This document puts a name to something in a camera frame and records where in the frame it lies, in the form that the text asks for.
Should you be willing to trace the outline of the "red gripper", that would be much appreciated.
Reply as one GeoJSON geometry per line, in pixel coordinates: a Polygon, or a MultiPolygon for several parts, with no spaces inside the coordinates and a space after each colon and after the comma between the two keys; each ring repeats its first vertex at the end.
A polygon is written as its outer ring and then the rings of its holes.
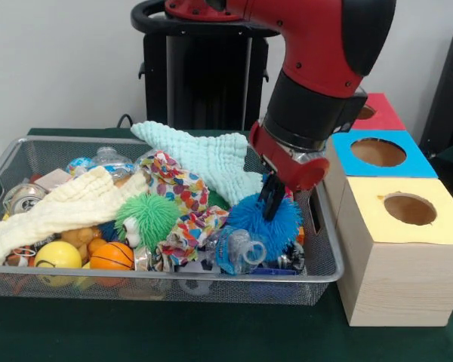
{"type": "Polygon", "coordinates": [[[275,172],[263,176],[263,187],[258,201],[263,205],[263,215],[272,221],[285,196],[285,185],[293,192],[312,189],[326,176],[329,161],[318,152],[296,152],[278,143],[256,121],[249,134],[249,143],[260,159],[275,172]]]}

